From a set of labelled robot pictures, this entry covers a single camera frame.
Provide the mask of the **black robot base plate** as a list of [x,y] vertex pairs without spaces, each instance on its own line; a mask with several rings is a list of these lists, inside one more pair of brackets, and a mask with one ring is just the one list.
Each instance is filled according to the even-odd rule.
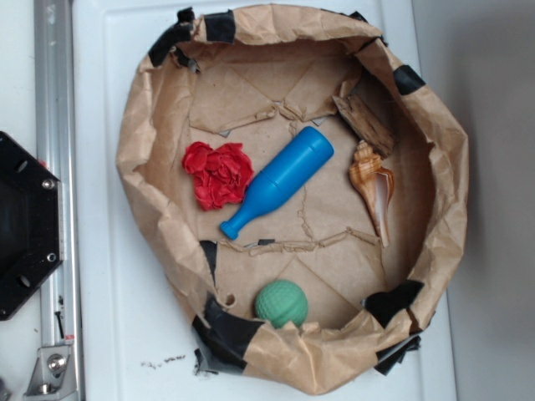
[[61,263],[59,180],[1,133],[1,320],[11,319]]

